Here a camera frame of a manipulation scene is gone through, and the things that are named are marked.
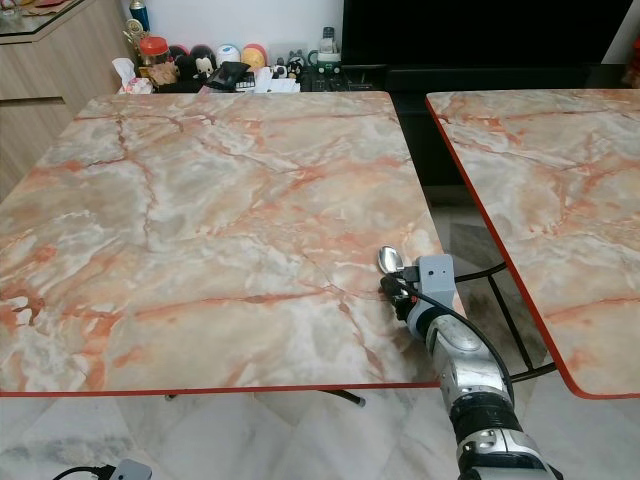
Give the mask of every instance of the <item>tile floor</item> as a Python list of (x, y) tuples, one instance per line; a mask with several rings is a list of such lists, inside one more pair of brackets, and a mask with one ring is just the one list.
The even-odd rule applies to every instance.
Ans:
[[(500, 262), (472, 207), (433, 211), (456, 272)], [(511, 277), (497, 282), (536, 363), (546, 349)], [(524, 368), (484, 280), (459, 288), (468, 316), (514, 372)], [(361, 392), (365, 408), (320, 392), (163, 397), (0, 398), (0, 480), (49, 480), (77, 465), (150, 465), (154, 480), (457, 478), (437, 390)], [(640, 400), (589, 401), (557, 373), (516, 385), (517, 413), (567, 479), (638, 478)], [(74, 480), (91, 478), (79, 473)]]

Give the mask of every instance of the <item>marble table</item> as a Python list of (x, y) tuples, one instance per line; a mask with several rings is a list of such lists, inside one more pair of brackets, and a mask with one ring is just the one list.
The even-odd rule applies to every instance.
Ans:
[(568, 387), (640, 396), (640, 91), (427, 105)]
[(442, 252), (386, 93), (92, 100), (0, 204), (0, 394), (433, 386), (383, 244)]

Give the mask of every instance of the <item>metal spoon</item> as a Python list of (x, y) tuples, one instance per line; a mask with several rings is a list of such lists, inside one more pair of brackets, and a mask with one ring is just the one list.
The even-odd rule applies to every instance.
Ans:
[(404, 268), (402, 257), (395, 248), (389, 245), (380, 247), (378, 251), (378, 265), (380, 266), (380, 270), (385, 274), (396, 273)]

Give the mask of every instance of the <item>cable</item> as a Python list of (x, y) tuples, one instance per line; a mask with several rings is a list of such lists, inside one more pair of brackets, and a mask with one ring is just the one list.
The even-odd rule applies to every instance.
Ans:
[(462, 315), (460, 315), (455, 310), (443, 305), (442, 303), (438, 302), (437, 300), (435, 300), (435, 299), (433, 299), (431, 297), (428, 297), (427, 295), (425, 295), (424, 293), (419, 292), (415, 288), (410, 287), (409, 285), (406, 285), (406, 284), (400, 282), (397, 278), (395, 278), (395, 276), (393, 276), (393, 274), (387, 273), (385, 275), (385, 277), (391, 279), (396, 284), (396, 286), (398, 288), (401, 288), (401, 289), (405, 290), (407, 293), (409, 293), (409, 294), (411, 294), (411, 295), (413, 295), (415, 297), (418, 297), (420, 300), (424, 300), (425, 302), (430, 303), (434, 307), (441, 308), (442, 310), (447, 312), (449, 315), (451, 315), (455, 319), (460, 320), (473, 333), (475, 333), (478, 336), (478, 338), (480, 338), (480, 340), (487, 346), (487, 348), (489, 349), (491, 354), (495, 357), (496, 363), (498, 364), (498, 367), (500, 368), (500, 371), (502, 372), (502, 377), (503, 377), (502, 379), (504, 380), (504, 383), (505, 383), (505, 385), (507, 387), (507, 392), (509, 394), (509, 398), (511, 398), (511, 403), (515, 406), (515, 397), (514, 397), (514, 394), (513, 394), (513, 383), (511, 382), (511, 376), (509, 375), (509, 370), (507, 369), (507, 365), (504, 363), (504, 360), (502, 359), (502, 357), (500, 356), (500, 354), (498, 353), (496, 348), (493, 346), (493, 344), (484, 335), (484, 333), (482, 333), (480, 331), (480, 329), (478, 327), (476, 327), (473, 323), (471, 323), (469, 320), (464, 318)]
[(98, 477), (98, 480), (109, 480), (115, 470), (116, 467), (112, 465), (105, 465), (103, 467), (74, 467), (69, 470), (65, 470), (53, 480), (60, 480), (61, 478), (76, 472), (89, 472)]

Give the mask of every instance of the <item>black metal frame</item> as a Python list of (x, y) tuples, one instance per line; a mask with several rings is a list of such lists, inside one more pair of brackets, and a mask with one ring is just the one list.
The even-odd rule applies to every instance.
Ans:
[(507, 308), (507, 304), (502, 297), (502, 293), (500, 293), (500, 289), (496, 284), (496, 281), (493, 278), (493, 275), (505, 270), (507, 268), (507, 264), (502, 262), (495, 267), (488, 268), (486, 270), (482, 270), (480, 272), (470, 273), (468, 275), (460, 275), (455, 277), (456, 283), (467, 282), (469, 280), (477, 280), (479, 278), (486, 278), (489, 281), (489, 286), (493, 291), (494, 297), (498, 301), (498, 305), (500, 306), (500, 310), (502, 311), (502, 315), (504, 316), (505, 321), (507, 322), (507, 326), (509, 327), (509, 331), (511, 332), (511, 336), (513, 340), (516, 342), (516, 346), (518, 347), (518, 351), (520, 352), (520, 357), (522, 357), (522, 361), (527, 367), (527, 370), (522, 373), (517, 373), (515, 375), (511, 375), (511, 381), (513, 383), (522, 382), (524, 380), (530, 380), (532, 378), (539, 377), (541, 375), (545, 375), (547, 373), (553, 372), (556, 370), (556, 364), (554, 362), (547, 363), (546, 365), (542, 365), (540, 367), (534, 367), (533, 362), (531, 361), (531, 357), (529, 356), (529, 352), (527, 351), (527, 347), (524, 345), (522, 341), (522, 337), (520, 336), (520, 332), (518, 332), (518, 327), (516, 327), (513, 318), (511, 317), (511, 313)]

